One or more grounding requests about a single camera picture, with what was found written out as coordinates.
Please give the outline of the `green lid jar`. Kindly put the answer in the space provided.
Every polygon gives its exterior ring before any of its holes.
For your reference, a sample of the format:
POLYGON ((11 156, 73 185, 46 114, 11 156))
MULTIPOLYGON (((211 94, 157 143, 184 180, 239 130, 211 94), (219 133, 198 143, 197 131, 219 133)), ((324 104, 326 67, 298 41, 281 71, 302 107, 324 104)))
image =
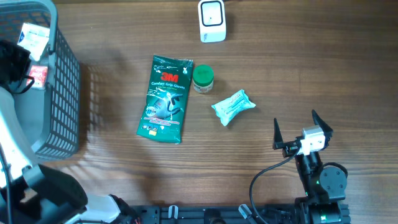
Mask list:
POLYGON ((209 65, 199 65, 193 71, 193 87, 199 93, 208 93, 214 85, 214 71, 209 65))

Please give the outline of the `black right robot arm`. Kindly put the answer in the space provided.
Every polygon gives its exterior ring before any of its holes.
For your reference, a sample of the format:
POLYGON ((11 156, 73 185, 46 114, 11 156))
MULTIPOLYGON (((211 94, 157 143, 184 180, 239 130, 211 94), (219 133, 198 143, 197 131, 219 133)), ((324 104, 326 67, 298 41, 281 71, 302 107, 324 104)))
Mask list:
POLYGON ((322 162, 320 151, 329 146, 333 129, 312 111, 314 125, 302 129, 293 141, 284 141, 277 120, 274 120, 273 148, 280 149, 287 159, 294 159, 305 196, 295 200, 300 223, 350 223, 346 198, 348 170, 336 162, 322 162))

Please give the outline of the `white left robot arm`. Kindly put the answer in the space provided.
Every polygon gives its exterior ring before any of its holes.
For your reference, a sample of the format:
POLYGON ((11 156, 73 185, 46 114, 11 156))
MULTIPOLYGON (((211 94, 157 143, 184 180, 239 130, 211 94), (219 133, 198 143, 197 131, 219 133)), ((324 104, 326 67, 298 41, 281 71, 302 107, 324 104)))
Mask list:
POLYGON ((115 195, 88 195, 78 181, 41 164, 24 135, 9 85, 25 79, 30 52, 1 41, 1 222, 140 223, 115 195))

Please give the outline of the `light blue tissue packet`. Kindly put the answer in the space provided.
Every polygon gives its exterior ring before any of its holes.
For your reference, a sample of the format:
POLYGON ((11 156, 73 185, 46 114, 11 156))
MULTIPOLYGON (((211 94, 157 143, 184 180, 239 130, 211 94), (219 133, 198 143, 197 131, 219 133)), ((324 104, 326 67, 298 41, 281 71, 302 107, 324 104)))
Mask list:
POLYGON ((249 99, 244 90, 239 90, 229 98, 211 106, 219 117, 223 126, 228 123, 240 112, 255 108, 256 105, 249 99))

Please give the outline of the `white blue packet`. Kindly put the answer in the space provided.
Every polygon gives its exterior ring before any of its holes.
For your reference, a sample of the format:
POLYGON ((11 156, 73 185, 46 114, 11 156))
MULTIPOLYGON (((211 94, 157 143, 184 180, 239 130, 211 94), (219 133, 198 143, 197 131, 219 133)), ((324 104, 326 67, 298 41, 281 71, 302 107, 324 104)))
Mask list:
POLYGON ((30 52, 38 62, 49 42, 50 29, 31 23, 23 23, 17 44, 30 52))

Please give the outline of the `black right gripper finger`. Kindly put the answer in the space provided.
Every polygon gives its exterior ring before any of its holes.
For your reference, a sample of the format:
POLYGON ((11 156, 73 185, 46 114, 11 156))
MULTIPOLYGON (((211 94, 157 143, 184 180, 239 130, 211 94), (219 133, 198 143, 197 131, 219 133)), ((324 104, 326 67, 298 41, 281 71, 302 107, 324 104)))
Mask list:
POLYGON ((324 132, 325 139, 330 140, 333 136, 333 129, 326 123, 315 110, 312 110, 312 118, 315 125, 318 125, 324 132))
POLYGON ((274 118, 274 138, 272 148, 274 150, 282 149, 284 147, 284 140, 277 122, 277 118, 274 118))

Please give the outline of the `green 3M gloves packet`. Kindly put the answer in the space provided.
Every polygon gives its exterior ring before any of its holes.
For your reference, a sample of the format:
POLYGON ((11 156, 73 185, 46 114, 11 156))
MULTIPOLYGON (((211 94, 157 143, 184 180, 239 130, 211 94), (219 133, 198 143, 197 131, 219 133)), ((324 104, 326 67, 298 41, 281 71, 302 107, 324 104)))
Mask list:
POLYGON ((153 56, 137 135, 159 142, 181 143, 192 72, 193 60, 153 56))

